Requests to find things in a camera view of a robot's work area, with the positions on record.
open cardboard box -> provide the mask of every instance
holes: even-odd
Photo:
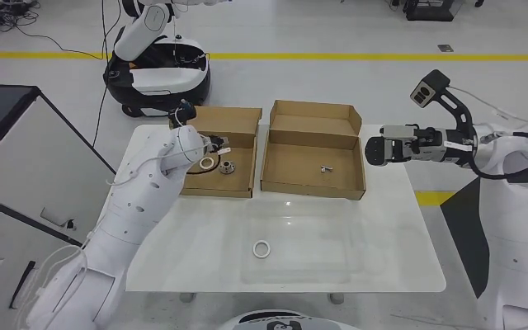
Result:
[[[231,152],[221,156],[232,161],[235,171],[222,174],[218,170],[200,175],[186,175],[183,195],[252,198],[257,158],[257,128],[262,109],[197,106],[196,118],[189,120],[203,135],[229,138]],[[215,161],[216,154],[206,154]],[[203,171],[195,164],[189,172]]]
[[[275,101],[262,165],[261,189],[360,200],[365,171],[353,106]],[[321,172],[321,166],[332,167]]]

tape roll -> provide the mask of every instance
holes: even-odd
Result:
[[[258,244],[264,244],[266,245],[266,248],[267,248],[267,251],[266,253],[264,254],[258,254],[257,253],[257,246]],[[255,255],[255,257],[259,258],[259,259],[264,259],[265,257],[269,256],[270,255],[270,252],[271,252],[271,247],[270,247],[270,244],[266,241],[258,241],[255,243],[255,245],[253,245],[253,254]]]
[[[204,161],[209,161],[210,165],[204,165]],[[215,165],[215,160],[211,157],[205,157],[200,160],[200,168],[202,170],[209,170]]]

clear plastic container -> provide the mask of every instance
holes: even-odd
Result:
[[[243,212],[241,278],[245,283],[350,281],[348,200],[248,201]],[[265,240],[268,257],[253,254]],[[258,254],[266,247],[260,246]]]

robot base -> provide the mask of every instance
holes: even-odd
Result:
[[[113,54],[104,75],[108,91],[130,117],[154,116],[147,109],[163,116],[181,99],[200,106],[209,95],[209,60],[200,46],[160,38],[132,62]]]

floor marking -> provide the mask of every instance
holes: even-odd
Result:
[[[455,193],[456,191],[414,191],[420,206],[440,206]]]
[[[101,52],[89,53],[100,57]],[[408,62],[528,62],[528,54],[385,54],[385,53],[211,53],[213,60],[408,61]],[[0,59],[90,59],[69,52],[0,52]]]

